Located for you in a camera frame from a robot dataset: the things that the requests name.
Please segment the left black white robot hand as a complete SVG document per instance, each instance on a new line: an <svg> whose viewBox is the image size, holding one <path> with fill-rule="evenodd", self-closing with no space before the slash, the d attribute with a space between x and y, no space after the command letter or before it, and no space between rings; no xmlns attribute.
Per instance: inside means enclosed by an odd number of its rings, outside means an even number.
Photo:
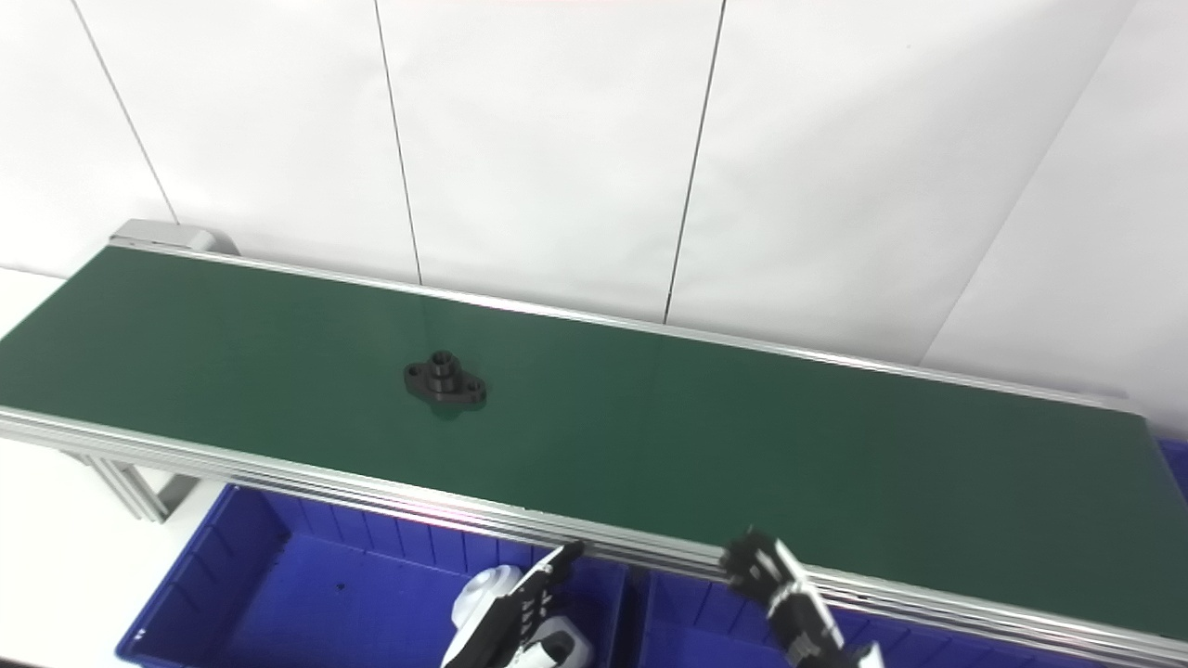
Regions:
<svg viewBox="0 0 1188 668"><path fill-rule="evenodd" d="M593 644L555 612L552 592L567 582L584 548L571 541L527 571L499 565L472 576L451 606L455 634L442 667L589 667Z"/></svg>

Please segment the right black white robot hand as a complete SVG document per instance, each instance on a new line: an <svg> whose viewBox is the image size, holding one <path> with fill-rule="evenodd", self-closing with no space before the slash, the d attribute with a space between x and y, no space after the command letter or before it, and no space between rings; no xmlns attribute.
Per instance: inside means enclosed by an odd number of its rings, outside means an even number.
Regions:
<svg viewBox="0 0 1188 668"><path fill-rule="evenodd" d="M729 590L765 612L791 667L883 667L876 642L847 644L805 565L782 540L750 528L725 546L718 565Z"/></svg>

